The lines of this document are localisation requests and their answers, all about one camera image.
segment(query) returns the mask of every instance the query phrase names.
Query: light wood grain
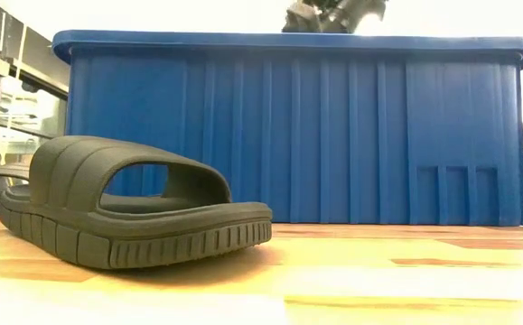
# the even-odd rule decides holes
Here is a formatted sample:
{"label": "light wood grain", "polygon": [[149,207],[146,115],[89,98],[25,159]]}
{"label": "light wood grain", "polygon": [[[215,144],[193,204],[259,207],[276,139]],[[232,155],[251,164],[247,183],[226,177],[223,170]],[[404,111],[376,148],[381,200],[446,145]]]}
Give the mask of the light wood grain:
{"label": "light wood grain", "polygon": [[51,321],[523,324],[523,227],[274,225],[234,254],[98,272],[0,225],[0,324]]}

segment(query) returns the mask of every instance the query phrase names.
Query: wooden table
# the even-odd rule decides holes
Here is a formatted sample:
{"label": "wooden table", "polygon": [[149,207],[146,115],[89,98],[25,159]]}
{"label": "wooden table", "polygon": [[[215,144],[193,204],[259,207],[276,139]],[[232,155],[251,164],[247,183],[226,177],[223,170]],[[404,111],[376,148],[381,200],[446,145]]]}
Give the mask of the wooden table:
{"label": "wooden table", "polygon": [[98,272],[0,224],[0,324],[523,324],[523,227],[274,225],[262,246]]}

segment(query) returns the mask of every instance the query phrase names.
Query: white wall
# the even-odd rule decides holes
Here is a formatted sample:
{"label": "white wall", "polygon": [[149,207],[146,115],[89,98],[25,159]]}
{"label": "white wall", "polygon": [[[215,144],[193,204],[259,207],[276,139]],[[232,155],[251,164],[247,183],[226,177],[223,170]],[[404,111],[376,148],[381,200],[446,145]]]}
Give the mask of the white wall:
{"label": "white wall", "polygon": [[[52,39],[65,29],[278,32],[294,0],[0,0],[0,6]],[[523,35],[523,0],[389,0],[386,19],[367,34]]]}

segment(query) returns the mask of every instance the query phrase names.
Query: bin rim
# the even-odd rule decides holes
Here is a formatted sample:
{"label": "bin rim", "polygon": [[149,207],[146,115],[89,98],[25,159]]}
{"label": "bin rim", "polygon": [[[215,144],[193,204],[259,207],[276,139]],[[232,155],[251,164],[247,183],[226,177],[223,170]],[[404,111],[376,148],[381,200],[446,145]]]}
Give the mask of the bin rim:
{"label": "bin rim", "polygon": [[75,45],[151,47],[306,48],[347,51],[475,51],[519,54],[523,69],[523,37],[359,36],[329,33],[130,32],[67,30],[52,40],[57,57],[70,64]]}

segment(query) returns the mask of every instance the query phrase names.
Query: yellow cable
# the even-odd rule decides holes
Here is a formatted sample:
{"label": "yellow cable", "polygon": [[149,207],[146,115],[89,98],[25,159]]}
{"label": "yellow cable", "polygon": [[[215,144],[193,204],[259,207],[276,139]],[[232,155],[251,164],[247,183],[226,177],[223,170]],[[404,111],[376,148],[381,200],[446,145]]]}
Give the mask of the yellow cable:
{"label": "yellow cable", "polygon": [[[22,69],[22,66],[23,66],[24,42],[26,41],[26,27],[27,26],[24,23],[23,24],[23,35],[20,39],[20,50],[18,51],[18,65],[16,67],[16,75],[14,76],[14,78],[16,79],[16,83],[15,83],[16,85],[20,84],[20,70]],[[14,105],[15,100],[16,100],[16,88],[14,88],[12,96],[10,98],[11,106]],[[7,133],[10,133],[11,127],[12,127],[12,115],[9,115],[8,120],[6,121],[6,132]],[[2,156],[2,159],[3,159],[3,162],[6,157],[6,153],[8,152],[9,145],[10,145],[10,143],[6,142],[6,146],[4,146],[4,149],[0,153],[0,155]]]}

